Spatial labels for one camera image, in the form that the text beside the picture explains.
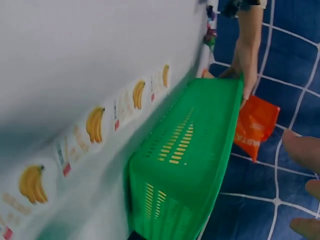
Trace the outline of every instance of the red label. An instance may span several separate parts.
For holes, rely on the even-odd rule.
[[[5,233],[3,235],[4,239],[10,240],[13,235],[14,235],[14,233],[12,232],[12,230],[10,228],[6,227]]]
[[[68,173],[70,172],[71,170],[71,166],[70,166],[70,163],[68,162],[67,165],[65,166],[65,168],[63,169],[63,176],[67,176]]]
[[[120,122],[119,119],[114,124],[114,129],[117,130],[119,128]]]

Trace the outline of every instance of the banana picture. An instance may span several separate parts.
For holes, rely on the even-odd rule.
[[[141,99],[142,99],[142,93],[144,91],[145,85],[146,85],[146,82],[141,79],[134,86],[132,97],[133,97],[133,106],[135,109],[138,108],[139,110],[141,110],[142,108]]]
[[[102,116],[105,112],[104,107],[96,107],[89,114],[86,121],[86,132],[89,134],[90,142],[93,144],[96,142],[97,144],[103,141],[102,139],[102,130],[101,130],[101,122]]]
[[[163,86],[165,88],[168,88],[168,74],[169,74],[169,65],[164,65],[163,72],[162,72],[162,80],[163,80]]]
[[[47,203],[48,197],[42,185],[43,165],[30,165],[22,173],[19,181],[20,193],[32,204]]]

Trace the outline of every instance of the white grid line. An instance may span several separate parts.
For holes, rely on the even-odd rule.
[[[269,202],[269,203],[273,203],[274,202],[273,199],[267,198],[267,197],[251,196],[251,195],[246,195],[246,194],[229,193],[229,192],[221,192],[220,194],[221,195],[226,195],[226,196],[241,197],[241,198],[246,198],[246,199],[254,199],[254,200],[259,200],[259,201],[264,201],[264,202]]]
[[[307,214],[310,214],[314,217],[317,216],[317,213],[314,211],[311,211],[310,209],[307,209],[303,206],[300,206],[298,204],[290,203],[287,201],[282,201],[281,199],[277,198],[267,198],[267,197],[260,197],[260,196],[252,196],[252,195],[247,195],[247,194],[240,194],[240,193],[230,193],[230,192],[221,192],[220,195],[225,195],[225,196],[233,196],[233,197],[240,197],[240,198],[245,198],[245,199],[253,199],[253,200],[258,200],[258,201],[263,201],[263,202],[268,202],[268,203],[273,203],[276,207],[280,205],[285,205],[288,207],[292,207],[295,209],[298,209],[302,212],[305,212]]]
[[[291,35],[291,36],[293,36],[293,37],[295,37],[297,39],[301,39],[301,40],[303,40],[303,41],[305,41],[305,42],[307,42],[307,43],[309,43],[309,44],[311,44],[311,45],[313,45],[313,46],[315,46],[317,48],[319,47],[318,43],[316,43],[314,41],[311,41],[310,39],[307,39],[304,36],[296,34],[296,33],[292,32],[292,31],[288,31],[288,30],[285,30],[283,28],[274,26],[273,24],[270,25],[269,23],[265,23],[265,22],[263,22],[262,25],[265,26],[265,27],[271,27],[273,30],[277,30],[277,31],[283,32],[283,33]]]
[[[220,66],[224,66],[224,67],[227,67],[227,68],[230,67],[230,64],[224,63],[224,62],[220,62],[220,61],[214,61],[214,64],[217,64],[217,65],[220,65]],[[282,80],[279,80],[279,79],[276,79],[276,78],[273,78],[273,77],[270,77],[270,76],[261,75],[260,77],[264,78],[264,79],[268,79],[268,80],[273,81],[273,82],[277,82],[277,83],[283,84],[283,85],[287,85],[287,86],[290,86],[290,87],[293,87],[293,88],[296,88],[296,89],[300,89],[300,90],[304,90],[305,89],[305,87],[303,87],[303,86],[295,85],[293,83],[282,81]],[[310,89],[305,89],[305,92],[320,98],[320,94],[316,93],[315,91],[312,91]]]
[[[247,156],[243,156],[243,155],[240,155],[240,154],[237,154],[237,153],[233,153],[233,152],[230,155],[252,162],[252,159],[250,157],[247,157]],[[266,162],[263,162],[263,161],[256,161],[255,163],[263,165],[263,166],[267,166],[267,167],[270,167],[270,168],[273,168],[273,169],[275,168],[275,165],[270,164],[270,163],[266,163]],[[288,169],[288,168],[285,168],[285,167],[281,167],[281,166],[278,166],[277,169],[282,170],[284,172],[291,173],[291,174],[297,174],[297,175],[301,175],[301,176],[305,176],[305,177],[316,178],[316,176],[314,174],[309,174],[309,173],[305,173],[305,172],[301,172],[301,171],[295,171],[295,170],[291,170],[291,169]]]
[[[260,83],[261,76],[264,74],[268,55],[269,55],[269,50],[270,50],[270,45],[271,45],[271,39],[272,39],[272,30],[273,30],[273,25],[274,25],[274,15],[275,15],[275,0],[271,1],[271,12],[270,12],[270,24],[269,24],[269,29],[268,29],[268,37],[267,37],[267,42],[266,42],[266,49],[264,52],[261,68],[259,75],[257,76],[256,83],[254,85],[254,88],[252,90],[252,95],[256,94],[256,90],[258,88],[258,85]]]

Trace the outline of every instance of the blue tiled floor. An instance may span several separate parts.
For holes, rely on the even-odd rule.
[[[289,127],[301,93],[301,89],[261,78],[255,94],[257,97],[280,107],[277,123],[284,127]]]
[[[267,239],[274,209],[275,206],[271,202],[220,195],[202,239]]]
[[[299,209],[280,205],[278,207],[276,222],[271,240],[305,240],[289,228],[292,218],[312,218],[313,216]]]
[[[312,136],[312,137],[320,138],[319,120],[320,120],[319,97],[306,92],[301,102],[301,106],[296,116],[292,130],[304,136]]]
[[[273,30],[263,74],[304,87],[310,78],[317,52],[318,49],[310,43]]]
[[[275,1],[274,25],[320,42],[320,2],[317,0]]]

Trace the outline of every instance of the product package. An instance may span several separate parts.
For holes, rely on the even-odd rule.
[[[234,143],[257,161],[260,144],[276,126],[280,108],[257,96],[250,96],[239,112]]]

